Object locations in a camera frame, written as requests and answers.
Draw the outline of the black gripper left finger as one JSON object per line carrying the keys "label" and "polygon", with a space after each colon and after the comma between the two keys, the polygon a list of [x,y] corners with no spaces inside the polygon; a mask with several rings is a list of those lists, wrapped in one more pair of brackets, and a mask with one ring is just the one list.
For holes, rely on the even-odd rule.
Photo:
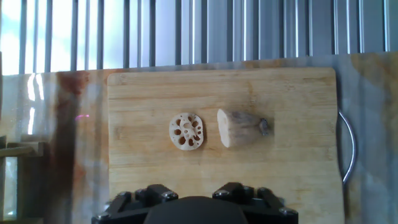
{"label": "black gripper left finger", "polygon": [[91,219],[92,224],[143,224],[151,208],[177,200],[178,194],[162,184],[148,185],[135,192],[121,192],[108,208]]}

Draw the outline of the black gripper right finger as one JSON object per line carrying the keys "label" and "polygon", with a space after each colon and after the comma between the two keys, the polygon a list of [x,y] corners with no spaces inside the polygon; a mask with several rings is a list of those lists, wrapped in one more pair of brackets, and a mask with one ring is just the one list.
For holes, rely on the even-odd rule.
{"label": "black gripper right finger", "polygon": [[288,208],[272,190],[255,189],[239,182],[228,182],[213,192],[212,199],[237,205],[248,223],[298,224],[298,211]]}

